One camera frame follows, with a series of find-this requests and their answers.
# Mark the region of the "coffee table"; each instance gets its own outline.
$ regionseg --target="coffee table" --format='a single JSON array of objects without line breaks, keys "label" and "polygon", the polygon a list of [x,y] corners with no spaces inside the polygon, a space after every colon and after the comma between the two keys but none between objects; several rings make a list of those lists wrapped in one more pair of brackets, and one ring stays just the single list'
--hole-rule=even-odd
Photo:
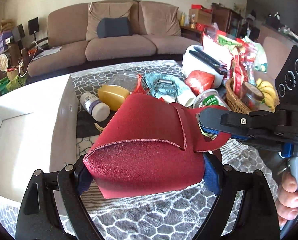
[{"label": "coffee table", "polygon": [[[100,86],[120,70],[132,70],[140,74],[159,72],[185,78],[181,67],[175,61],[147,61],[118,64],[73,73],[78,99],[88,91],[97,93]],[[87,122],[88,113],[78,107],[77,158],[86,154],[98,137],[94,120]],[[258,151],[235,140],[221,148],[223,164],[230,164],[239,171],[253,172],[260,169],[266,176],[273,196],[277,197],[277,184],[259,156]],[[224,233],[233,228],[238,214],[242,192],[238,192]],[[204,182],[184,190],[161,194],[104,199],[95,184],[81,199],[93,222],[105,239],[191,239],[206,218],[215,195],[208,191]],[[14,237],[19,210],[0,201],[0,221]],[[66,232],[74,235],[68,217],[60,216]]]}]

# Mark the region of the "bunch of bananas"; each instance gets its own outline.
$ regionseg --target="bunch of bananas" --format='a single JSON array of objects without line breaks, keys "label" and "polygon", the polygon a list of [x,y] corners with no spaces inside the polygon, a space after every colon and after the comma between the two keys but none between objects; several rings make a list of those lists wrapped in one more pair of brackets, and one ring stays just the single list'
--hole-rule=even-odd
[{"label": "bunch of bananas", "polygon": [[264,94],[265,104],[273,111],[275,109],[276,91],[268,81],[262,81],[260,78],[256,81],[257,88]]}]

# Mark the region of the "bottle label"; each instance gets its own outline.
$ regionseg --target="bottle label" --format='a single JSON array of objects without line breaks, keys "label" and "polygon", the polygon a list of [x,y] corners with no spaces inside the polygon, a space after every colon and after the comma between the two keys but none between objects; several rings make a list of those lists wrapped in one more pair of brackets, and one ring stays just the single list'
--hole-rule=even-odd
[{"label": "bottle label", "polygon": [[85,101],[84,101],[84,108],[87,110],[89,114],[92,113],[92,109],[97,105],[101,103],[100,99],[95,97],[94,95],[92,96],[87,96]]},{"label": "bottle label", "polygon": [[199,107],[203,106],[212,106],[212,105],[218,105],[218,106],[223,106],[226,107],[226,105],[222,102],[222,100],[218,96],[208,96],[205,98],[199,105]]}]

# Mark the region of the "brown pillow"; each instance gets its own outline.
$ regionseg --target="brown pillow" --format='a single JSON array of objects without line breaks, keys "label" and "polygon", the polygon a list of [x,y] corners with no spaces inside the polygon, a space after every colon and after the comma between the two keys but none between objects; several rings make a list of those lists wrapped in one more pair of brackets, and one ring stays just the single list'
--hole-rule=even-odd
[{"label": "brown pillow", "polygon": [[177,18],[179,7],[146,1],[141,1],[141,7],[148,35],[181,36]]},{"label": "brown pillow", "polygon": [[127,17],[129,19],[131,2],[126,3],[91,3],[89,4],[86,41],[98,38],[97,27],[103,18]]}]

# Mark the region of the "side table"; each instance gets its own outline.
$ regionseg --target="side table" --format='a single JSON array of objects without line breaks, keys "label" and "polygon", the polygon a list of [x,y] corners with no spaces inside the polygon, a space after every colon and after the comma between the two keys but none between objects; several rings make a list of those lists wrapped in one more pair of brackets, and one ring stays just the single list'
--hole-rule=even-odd
[{"label": "side table", "polygon": [[199,43],[202,44],[202,33],[203,31],[199,31],[197,29],[192,29],[190,27],[186,27],[186,26],[181,26],[181,36],[193,40],[193,41],[197,41]]}]

